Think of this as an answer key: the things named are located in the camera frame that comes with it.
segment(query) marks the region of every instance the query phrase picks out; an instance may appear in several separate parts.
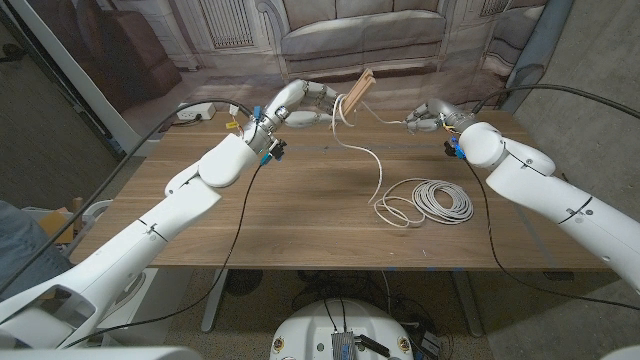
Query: gray wall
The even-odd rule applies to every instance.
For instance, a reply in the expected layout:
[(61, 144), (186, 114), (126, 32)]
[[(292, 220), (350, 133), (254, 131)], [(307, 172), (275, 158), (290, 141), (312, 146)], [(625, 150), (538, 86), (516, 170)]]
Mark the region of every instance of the gray wall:
[[(640, 108), (640, 2), (574, 1), (540, 83)], [(640, 221), (640, 120), (571, 94), (534, 90), (515, 113), (570, 182)]]

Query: table leg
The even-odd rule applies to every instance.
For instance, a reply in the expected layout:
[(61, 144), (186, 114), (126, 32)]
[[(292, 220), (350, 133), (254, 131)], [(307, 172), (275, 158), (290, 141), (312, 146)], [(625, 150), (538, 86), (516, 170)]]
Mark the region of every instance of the table leg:
[[(211, 290), (209, 298), (207, 299), (207, 307), (204, 309), (204, 315), (202, 316), (202, 325), (200, 329), (205, 332), (211, 332), (213, 330), (213, 324), (215, 323), (216, 314), (218, 313), (218, 307), (220, 306), (220, 299), (222, 298), (222, 292), (224, 291), (224, 285), (227, 283), (227, 274), (229, 270), (222, 270), (222, 276), (218, 284)], [(213, 274), (213, 281), (220, 274), (220, 270), (216, 270)]]
[(482, 321), (478, 313), (473, 289), (471, 288), (471, 282), (469, 281), (469, 274), (467, 274), (466, 271), (454, 271), (451, 273), (451, 278), (456, 287), (458, 299), (460, 299), (460, 305), (462, 306), (462, 312), (467, 321), (469, 334), (473, 337), (482, 337), (484, 330), (482, 328)]

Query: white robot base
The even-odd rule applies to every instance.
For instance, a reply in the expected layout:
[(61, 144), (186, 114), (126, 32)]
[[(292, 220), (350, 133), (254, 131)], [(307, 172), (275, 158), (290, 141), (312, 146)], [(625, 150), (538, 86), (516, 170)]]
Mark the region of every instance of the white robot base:
[(387, 359), (363, 346), (350, 349), (344, 343), (334, 351), (333, 342), (337, 341), (336, 338), (343, 338), (340, 335), (344, 333), (347, 333), (346, 337), (350, 337), (349, 333), (352, 333), (355, 337), (364, 335), (374, 340), (389, 349), (389, 359), (413, 359), (409, 337), (402, 326), (377, 307), (353, 299), (342, 299), (342, 302), (340, 299), (327, 299), (326, 307), (324, 301), (318, 301), (295, 312), (276, 331), (269, 358), (271, 360)]

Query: blue jeans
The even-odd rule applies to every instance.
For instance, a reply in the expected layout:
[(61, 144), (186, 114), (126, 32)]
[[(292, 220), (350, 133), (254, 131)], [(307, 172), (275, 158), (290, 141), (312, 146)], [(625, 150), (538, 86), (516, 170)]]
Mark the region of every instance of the blue jeans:
[[(49, 236), (24, 211), (0, 201), (0, 283), (4, 283), (31, 257)], [(8, 299), (71, 268), (55, 246), (50, 246), (9, 288), (0, 294)]]

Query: printed backdrop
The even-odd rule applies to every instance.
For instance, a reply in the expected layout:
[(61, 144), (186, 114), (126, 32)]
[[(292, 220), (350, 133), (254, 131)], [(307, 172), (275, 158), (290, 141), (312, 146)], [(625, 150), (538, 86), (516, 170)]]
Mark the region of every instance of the printed backdrop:
[(347, 92), (365, 68), (378, 80), (366, 99), (374, 109), (410, 111), (431, 97), (468, 107), (513, 77), (550, 6), (547, 0), (29, 3), (138, 133), (195, 98), (264, 106), (293, 79)]

